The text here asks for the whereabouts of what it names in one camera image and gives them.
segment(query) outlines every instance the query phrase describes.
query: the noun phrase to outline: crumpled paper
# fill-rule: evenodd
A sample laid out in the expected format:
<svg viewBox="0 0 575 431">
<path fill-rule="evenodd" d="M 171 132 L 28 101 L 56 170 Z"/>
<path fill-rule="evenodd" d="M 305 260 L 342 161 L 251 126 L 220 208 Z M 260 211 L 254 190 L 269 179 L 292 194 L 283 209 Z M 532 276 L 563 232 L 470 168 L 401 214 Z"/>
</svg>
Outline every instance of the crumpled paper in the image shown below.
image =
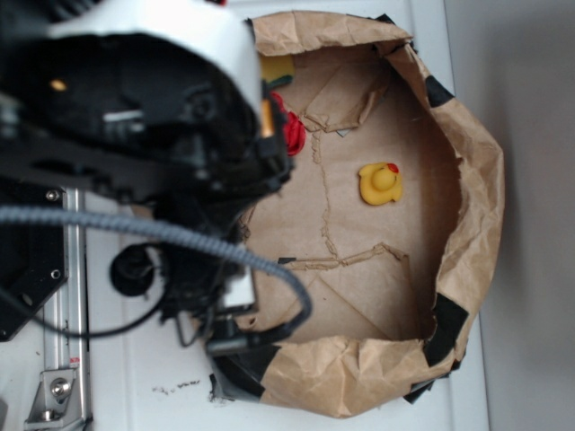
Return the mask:
<svg viewBox="0 0 575 431">
<path fill-rule="evenodd" d="M 398 27 L 336 13 L 253 20 L 265 56 L 294 55 L 278 88 L 312 133 L 293 179 L 244 215 L 247 246 L 295 271 L 315 312 L 281 344 L 261 400 L 345 418 L 448 373 L 464 356 L 491 283 L 504 207 L 502 152 L 456 99 L 429 103 L 429 71 Z M 333 130 L 352 128 L 341 137 Z M 390 162 L 404 196 L 372 207 L 358 171 Z M 292 317 L 296 298 L 256 276 L 263 330 Z M 469 312 L 455 348 L 429 366 L 423 348 L 441 293 Z"/>
</svg>

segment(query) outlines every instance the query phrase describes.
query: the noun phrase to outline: rubber duck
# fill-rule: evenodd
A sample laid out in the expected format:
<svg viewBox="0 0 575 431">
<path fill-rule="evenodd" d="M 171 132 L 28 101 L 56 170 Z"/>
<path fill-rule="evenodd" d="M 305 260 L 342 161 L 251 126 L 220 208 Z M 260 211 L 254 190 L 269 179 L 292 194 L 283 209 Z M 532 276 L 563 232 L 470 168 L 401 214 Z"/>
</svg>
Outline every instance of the rubber duck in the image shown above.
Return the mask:
<svg viewBox="0 0 575 431">
<path fill-rule="evenodd" d="M 402 175 L 393 163 L 367 164 L 359 171 L 359 191 L 369 205 L 383 205 L 402 198 Z"/>
</svg>

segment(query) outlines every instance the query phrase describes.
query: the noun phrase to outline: gray wall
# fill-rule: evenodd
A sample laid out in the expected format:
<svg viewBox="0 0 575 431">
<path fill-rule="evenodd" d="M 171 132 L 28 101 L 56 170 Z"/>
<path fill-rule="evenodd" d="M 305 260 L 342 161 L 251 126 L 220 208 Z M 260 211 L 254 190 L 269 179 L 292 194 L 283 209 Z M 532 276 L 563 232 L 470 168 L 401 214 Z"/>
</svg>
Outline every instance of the gray wall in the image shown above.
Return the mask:
<svg viewBox="0 0 575 431">
<path fill-rule="evenodd" d="M 446 0 L 456 95 L 507 155 L 482 310 L 492 431 L 575 429 L 575 2 Z"/>
</svg>

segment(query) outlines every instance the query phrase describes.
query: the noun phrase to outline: red object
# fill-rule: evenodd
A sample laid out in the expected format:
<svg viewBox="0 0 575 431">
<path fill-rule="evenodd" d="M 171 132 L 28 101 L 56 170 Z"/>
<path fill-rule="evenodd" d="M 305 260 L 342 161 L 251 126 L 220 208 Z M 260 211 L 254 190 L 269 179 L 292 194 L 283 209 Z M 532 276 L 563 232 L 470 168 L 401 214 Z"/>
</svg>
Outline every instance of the red object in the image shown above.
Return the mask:
<svg viewBox="0 0 575 431">
<path fill-rule="evenodd" d="M 287 155 L 292 157 L 302 151 L 302 148 L 304 148 L 304 124 L 299 120 L 296 114 L 286 110 L 284 101 L 279 94 L 276 92 L 271 92 L 271 97 L 273 97 L 278 104 L 279 110 L 282 113 L 287 114 L 287 123 L 284 124 L 284 138 L 286 139 Z"/>
</svg>

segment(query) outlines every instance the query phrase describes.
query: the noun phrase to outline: black cable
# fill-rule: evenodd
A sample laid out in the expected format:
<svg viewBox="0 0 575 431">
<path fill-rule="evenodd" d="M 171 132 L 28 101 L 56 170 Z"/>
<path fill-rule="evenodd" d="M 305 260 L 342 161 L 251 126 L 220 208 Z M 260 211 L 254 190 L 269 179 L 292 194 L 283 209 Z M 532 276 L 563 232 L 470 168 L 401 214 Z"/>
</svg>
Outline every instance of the black cable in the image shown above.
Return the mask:
<svg viewBox="0 0 575 431">
<path fill-rule="evenodd" d="M 26 308 L 26 306 L 24 306 L 18 299 L 10 295 L 10 293 L 2 285 L 0 285 L 0 299 L 2 299 L 4 302 L 12 306 L 17 312 L 24 315 L 28 319 L 31 319 L 32 321 L 38 323 L 43 328 L 46 328 L 47 330 L 50 330 L 52 332 L 56 332 L 59 335 L 64 335 L 71 339 L 103 339 L 108 337 L 114 337 L 116 335 L 128 332 L 129 330 L 133 330 L 134 328 L 137 328 L 138 326 L 144 324 L 160 310 L 160 305 L 162 304 L 164 298 L 165 295 L 162 296 L 162 298 L 160 298 L 160 300 L 154 305 L 154 307 L 150 309 L 149 312 L 147 312 L 142 317 L 136 319 L 135 321 L 132 321 L 131 323 L 125 326 L 121 326 L 113 330 L 103 330 L 98 332 L 69 332 L 68 330 L 62 330 L 54 325 L 46 323 L 44 320 L 37 317 L 36 314 L 34 314 L 28 308 Z"/>
<path fill-rule="evenodd" d="M 196 342 L 196 340 L 199 338 L 199 333 L 200 333 L 201 328 L 198 328 L 198 330 L 196 330 L 194 332 L 194 335 L 191 337 L 190 341 L 186 341 L 186 339 L 183 337 L 183 328 L 181 327 L 180 314 L 179 313 L 176 314 L 175 320 L 176 320 L 176 331 L 178 332 L 178 340 L 180 341 L 180 346 L 189 347 L 189 346 L 193 345 Z"/>
</svg>

